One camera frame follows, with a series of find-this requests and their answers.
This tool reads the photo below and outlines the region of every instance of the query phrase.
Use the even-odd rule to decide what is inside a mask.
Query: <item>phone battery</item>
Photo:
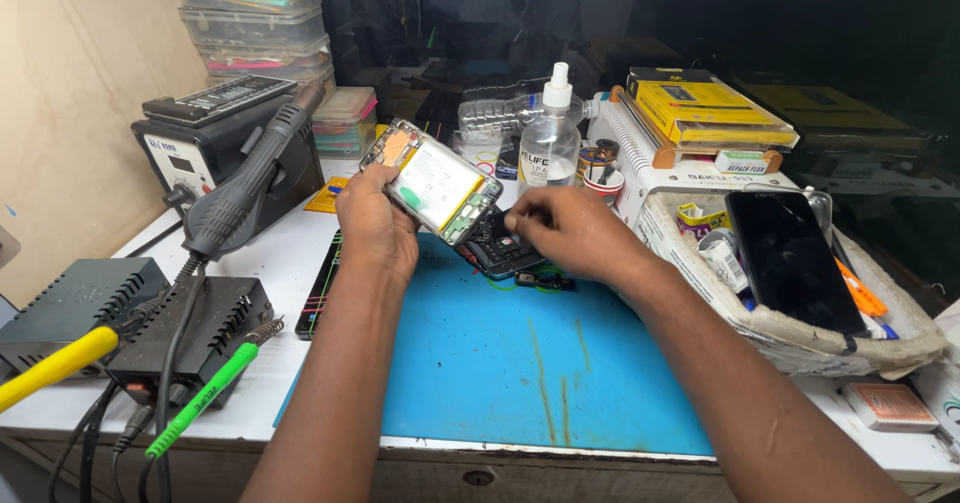
[[[470,238],[503,185],[412,123],[396,119],[360,162],[400,169],[387,195],[451,247]]]

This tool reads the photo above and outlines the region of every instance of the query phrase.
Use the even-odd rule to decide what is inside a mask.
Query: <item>blue silicone mat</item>
[[[433,235],[419,241],[384,435],[713,455],[660,350],[608,288],[498,290]]]

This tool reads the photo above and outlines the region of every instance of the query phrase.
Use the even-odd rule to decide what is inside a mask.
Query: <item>white table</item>
[[[347,173],[350,162],[324,164],[326,178]],[[505,183],[501,206],[516,198],[514,183]],[[156,236],[177,219],[168,211],[117,252],[123,256]],[[275,313],[293,325],[312,286],[330,239],[337,229],[334,214],[299,209],[259,236],[253,244],[210,263],[209,276],[259,278]],[[186,261],[174,232],[146,252],[166,276],[175,276]],[[288,327],[261,348],[260,355],[236,386],[221,411],[207,411],[171,451],[174,497],[183,501],[233,501],[274,433],[273,422],[309,343]],[[960,488],[960,464],[930,434],[884,433],[868,429],[836,390],[843,385],[824,377],[795,379],[795,384],[847,435],[891,473],[917,501],[932,501]],[[50,468],[66,434],[106,386],[104,380],[65,381],[42,389],[0,415],[0,439]],[[103,419],[101,451],[94,470],[96,496],[111,501],[108,477],[111,446],[134,411],[133,400],[119,395]],[[138,439],[138,444],[147,439]],[[79,448],[71,454],[64,477],[76,482]],[[120,461],[127,501],[142,460],[142,447]],[[467,472],[495,477],[489,486],[467,484]],[[510,444],[472,443],[384,436],[373,500],[417,501],[636,501],[667,497],[690,501],[733,501],[713,457],[614,452]]]

